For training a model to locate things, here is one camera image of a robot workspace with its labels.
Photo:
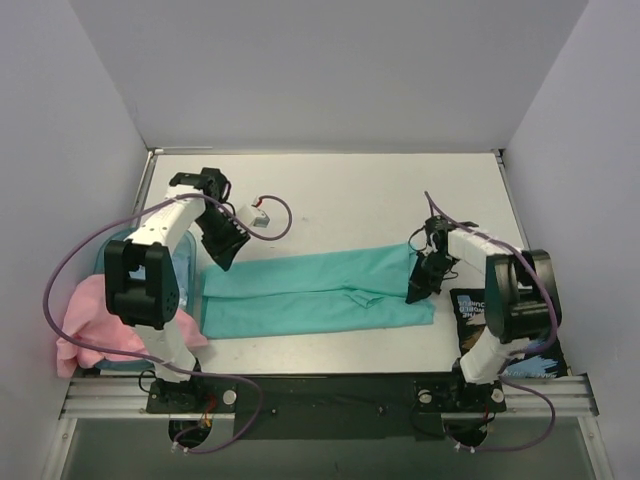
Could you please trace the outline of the teal t shirt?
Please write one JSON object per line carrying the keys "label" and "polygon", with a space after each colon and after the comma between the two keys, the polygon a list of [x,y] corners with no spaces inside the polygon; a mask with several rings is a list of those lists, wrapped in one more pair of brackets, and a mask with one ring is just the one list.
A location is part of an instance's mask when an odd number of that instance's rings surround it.
{"label": "teal t shirt", "polygon": [[397,244],[212,266],[202,278],[202,332],[240,339],[428,326],[434,305],[406,301],[414,263]]}

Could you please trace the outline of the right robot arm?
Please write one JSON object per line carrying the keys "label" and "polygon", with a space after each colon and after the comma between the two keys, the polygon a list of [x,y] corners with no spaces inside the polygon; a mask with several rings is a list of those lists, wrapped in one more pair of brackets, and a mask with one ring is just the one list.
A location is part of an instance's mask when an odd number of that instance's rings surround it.
{"label": "right robot arm", "polygon": [[482,397],[482,386],[499,378],[513,358],[552,347],[561,324],[558,288],[550,255],[521,250],[490,236],[473,222],[433,215],[422,227],[426,248],[417,253],[406,302],[441,292],[447,273],[459,262],[484,276],[485,328],[458,361],[460,376],[446,385],[458,409]]}

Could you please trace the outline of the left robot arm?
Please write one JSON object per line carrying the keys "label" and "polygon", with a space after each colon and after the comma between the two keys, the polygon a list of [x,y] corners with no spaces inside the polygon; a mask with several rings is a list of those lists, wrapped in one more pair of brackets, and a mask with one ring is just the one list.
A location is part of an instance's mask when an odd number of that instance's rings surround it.
{"label": "left robot arm", "polygon": [[184,412],[203,405],[206,388],[191,378],[199,367],[178,322],[180,290],[172,254],[189,228],[197,225],[211,259],[222,270],[230,269],[249,240],[246,230],[221,207],[230,187],[216,168],[179,172],[160,206],[147,212],[133,233],[109,242],[104,250],[107,310],[134,329],[156,375],[174,383],[170,400]]}

